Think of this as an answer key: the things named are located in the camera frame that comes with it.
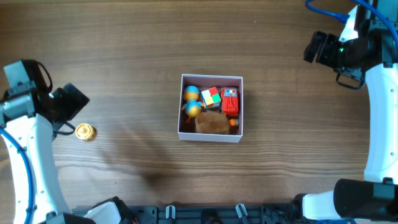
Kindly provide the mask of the red toy truck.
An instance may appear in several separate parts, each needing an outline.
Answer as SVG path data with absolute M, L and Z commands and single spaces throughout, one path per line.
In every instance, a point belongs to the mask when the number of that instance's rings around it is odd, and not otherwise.
M 235 87 L 224 87 L 221 89 L 220 112 L 228 117 L 239 116 L 239 96 Z

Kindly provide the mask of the white box with pink interior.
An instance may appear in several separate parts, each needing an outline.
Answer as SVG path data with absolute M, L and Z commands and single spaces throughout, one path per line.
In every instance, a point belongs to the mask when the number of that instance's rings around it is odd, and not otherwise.
M 194 126 L 186 124 L 185 121 L 188 118 L 186 114 L 179 110 L 178 112 L 178 137 L 179 140 L 184 141 L 210 141 L 210 142 L 240 142 L 244 133 L 244 86 L 243 77 L 237 76 L 225 76 L 225 75 L 197 75 L 197 74 L 182 74 L 180 84 L 180 102 L 179 108 L 183 106 L 183 90 L 186 86 L 193 85 L 198 87 L 200 90 L 210 87 L 236 87 L 238 89 L 239 96 L 239 123 L 236 131 L 232 134 L 200 134 L 191 131 Z

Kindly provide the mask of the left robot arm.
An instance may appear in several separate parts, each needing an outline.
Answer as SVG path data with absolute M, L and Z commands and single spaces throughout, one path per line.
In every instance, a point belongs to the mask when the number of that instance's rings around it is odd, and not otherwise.
M 72 214 L 60 189 L 52 142 L 88 104 L 71 83 L 53 89 L 45 66 L 22 59 L 4 67 L 9 89 L 1 99 L 1 137 L 7 147 L 16 198 L 14 223 L 139 223 L 118 197 L 83 216 Z

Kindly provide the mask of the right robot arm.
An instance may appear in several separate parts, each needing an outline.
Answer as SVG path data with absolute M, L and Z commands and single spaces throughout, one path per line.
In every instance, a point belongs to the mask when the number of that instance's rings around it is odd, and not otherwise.
M 340 36 L 314 33 L 304 51 L 317 62 L 366 87 L 369 153 L 363 180 L 340 179 L 333 190 L 295 199 L 298 214 L 317 223 L 355 219 L 397 221 L 397 2 L 357 1 Z

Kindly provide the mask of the orange duck toy blue cap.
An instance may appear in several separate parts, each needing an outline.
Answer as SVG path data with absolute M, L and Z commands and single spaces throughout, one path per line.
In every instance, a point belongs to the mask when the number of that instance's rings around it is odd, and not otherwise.
M 192 118 L 195 118 L 202 112 L 202 102 L 199 99 L 199 89 L 195 86 L 187 86 L 183 91 L 183 100 L 185 103 L 181 110 L 188 116 L 186 123 L 190 123 Z

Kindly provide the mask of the yellow round lemon slice toy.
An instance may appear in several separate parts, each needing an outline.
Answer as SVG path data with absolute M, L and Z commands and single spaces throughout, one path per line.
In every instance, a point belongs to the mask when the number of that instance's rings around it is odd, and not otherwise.
M 90 124 L 82 123 L 76 127 L 75 135 L 78 139 L 89 141 L 95 134 L 95 129 Z

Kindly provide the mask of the multicoloured puzzle cube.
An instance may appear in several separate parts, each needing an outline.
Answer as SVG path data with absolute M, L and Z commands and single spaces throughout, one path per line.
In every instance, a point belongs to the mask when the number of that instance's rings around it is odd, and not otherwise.
M 218 108 L 221 104 L 221 97 L 216 87 L 212 87 L 201 92 L 201 98 L 206 110 Z

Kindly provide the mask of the brown plush toy with carrot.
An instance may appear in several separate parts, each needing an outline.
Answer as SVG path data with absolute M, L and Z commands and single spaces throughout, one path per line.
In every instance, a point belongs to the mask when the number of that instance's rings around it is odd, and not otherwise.
M 239 126 L 239 119 L 229 119 L 223 113 L 206 111 L 195 118 L 195 132 L 200 134 L 231 134 Z

